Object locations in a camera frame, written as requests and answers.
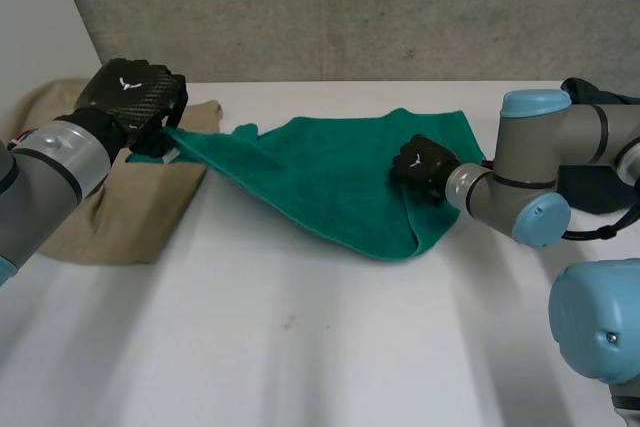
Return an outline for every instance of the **light blue joint cap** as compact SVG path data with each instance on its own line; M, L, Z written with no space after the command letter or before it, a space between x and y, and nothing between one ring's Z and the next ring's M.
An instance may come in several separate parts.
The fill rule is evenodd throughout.
M529 202L518 214L511 236L536 249L560 240L569 227L571 208L560 194L548 192Z
M565 362L607 384L640 375L640 259L581 262L558 276L549 324Z
M536 117L564 110L571 105L571 97L564 90L514 90L504 96L501 117L520 119Z
M18 269L15 265L13 265L4 257L0 257L0 287L17 273Z

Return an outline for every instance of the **table surface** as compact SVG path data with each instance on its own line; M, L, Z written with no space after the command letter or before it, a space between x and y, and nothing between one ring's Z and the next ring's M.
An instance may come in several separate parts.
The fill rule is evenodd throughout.
M487 156L509 90L557 82L194 84L222 129L294 116L462 109ZM592 228L602 218L574 214ZM562 361L546 305L584 259L634 256L637 227L543 251L464 218L382 264L312 236L209 172L155 265L37 255L0 291L8 427L622 425Z

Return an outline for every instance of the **teal cloth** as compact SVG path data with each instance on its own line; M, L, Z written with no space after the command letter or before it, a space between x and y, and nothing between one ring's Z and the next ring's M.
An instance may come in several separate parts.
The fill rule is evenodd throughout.
M367 119L297 117L262 135L255 124L231 135L168 133L181 152L177 161L206 164L314 234L383 260L425 252L458 217L448 204L425 204L389 179L402 145L420 133L462 162L483 158L462 112L398 109Z

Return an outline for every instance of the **tan fabric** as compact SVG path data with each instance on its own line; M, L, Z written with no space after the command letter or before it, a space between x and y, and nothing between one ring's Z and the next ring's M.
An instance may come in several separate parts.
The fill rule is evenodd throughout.
M56 81L23 97L0 122L6 142L68 114L86 80ZM188 107L180 127L217 132L216 101ZM152 262L180 221L205 173L199 164L127 164L123 150L99 192L86 199L40 251L79 264Z

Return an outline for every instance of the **white logo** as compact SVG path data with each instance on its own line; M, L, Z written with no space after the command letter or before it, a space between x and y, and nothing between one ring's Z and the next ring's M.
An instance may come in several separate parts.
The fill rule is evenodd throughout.
M122 77L120 77L120 85L122 86L122 90L137 89L138 87L142 87L142 84L127 84Z
M416 161L411 164L409 167L415 167L416 165L420 165L422 162L420 162L420 154L417 154L418 158L416 159Z

